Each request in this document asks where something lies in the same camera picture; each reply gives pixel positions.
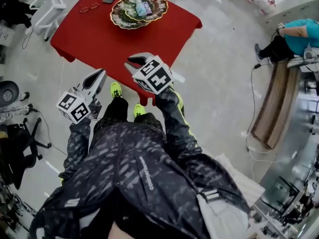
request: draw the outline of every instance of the black round object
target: black round object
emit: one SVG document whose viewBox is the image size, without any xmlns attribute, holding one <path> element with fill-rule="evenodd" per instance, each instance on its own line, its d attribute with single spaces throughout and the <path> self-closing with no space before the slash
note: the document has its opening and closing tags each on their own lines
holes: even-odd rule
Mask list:
<svg viewBox="0 0 319 239">
<path fill-rule="evenodd" d="M 0 82 L 0 108 L 11 105 L 19 96 L 19 87 L 12 81 Z"/>
</svg>

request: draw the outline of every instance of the white chair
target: white chair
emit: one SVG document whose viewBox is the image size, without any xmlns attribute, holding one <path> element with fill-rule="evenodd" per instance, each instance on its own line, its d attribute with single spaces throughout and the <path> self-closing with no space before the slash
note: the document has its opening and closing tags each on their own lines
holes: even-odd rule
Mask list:
<svg viewBox="0 0 319 239">
<path fill-rule="evenodd" d="M 66 5 L 63 0 L 47 0 L 40 8 L 34 8 L 35 3 L 39 0 L 35 0 L 30 4 L 31 10 L 37 10 L 32 16 L 31 25 L 33 31 L 39 35 L 43 29 L 45 29 L 44 41 L 49 39 L 48 35 L 50 30 L 54 27 L 59 27 L 58 21 L 61 20 L 66 14 Z"/>
</svg>

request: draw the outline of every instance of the teal shirt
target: teal shirt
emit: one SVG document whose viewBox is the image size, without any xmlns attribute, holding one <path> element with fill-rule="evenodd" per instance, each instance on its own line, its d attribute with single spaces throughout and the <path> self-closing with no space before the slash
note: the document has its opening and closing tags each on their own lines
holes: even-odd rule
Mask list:
<svg viewBox="0 0 319 239">
<path fill-rule="evenodd" d="M 285 27 L 295 27 L 306 25 L 307 34 L 309 38 L 295 37 L 285 34 L 286 42 L 289 48 L 299 56 L 304 56 L 304 51 L 308 44 L 311 47 L 319 48 L 319 24 L 313 19 L 298 19 L 289 22 Z"/>
</svg>

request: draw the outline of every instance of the decorative plate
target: decorative plate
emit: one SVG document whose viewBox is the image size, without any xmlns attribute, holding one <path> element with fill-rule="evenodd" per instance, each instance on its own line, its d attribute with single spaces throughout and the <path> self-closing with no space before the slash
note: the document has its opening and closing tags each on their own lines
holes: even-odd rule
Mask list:
<svg viewBox="0 0 319 239">
<path fill-rule="evenodd" d="M 137 21 L 135 19 L 129 18 L 125 14 L 123 0 L 120 0 L 113 6 L 110 16 L 111 21 L 123 29 L 137 29 L 141 26 L 146 26 L 149 24 L 149 22 L 146 21 Z"/>
<path fill-rule="evenodd" d="M 137 2 L 147 2 L 152 10 L 152 14 L 139 16 L 135 10 Z M 138 21 L 154 21 L 160 19 L 168 9 L 168 3 L 166 0 L 125 0 L 124 3 L 126 15 Z"/>
</svg>

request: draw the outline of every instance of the eyeglasses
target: eyeglasses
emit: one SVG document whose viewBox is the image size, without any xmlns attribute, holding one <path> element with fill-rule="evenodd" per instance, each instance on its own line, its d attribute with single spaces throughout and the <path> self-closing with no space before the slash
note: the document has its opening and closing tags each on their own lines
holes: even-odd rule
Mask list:
<svg viewBox="0 0 319 239">
<path fill-rule="evenodd" d="M 99 7 L 100 4 L 101 4 L 101 3 L 100 3 L 100 0 L 98 0 L 98 2 L 95 2 L 95 3 L 93 3 L 92 5 L 86 6 L 86 7 L 82 7 L 81 4 L 79 4 L 79 6 L 80 6 L 80 13 L 87 12 L 87 11 L 90 10 L 90 9 L 95 9 L 95 8 Z"/>
</svg>

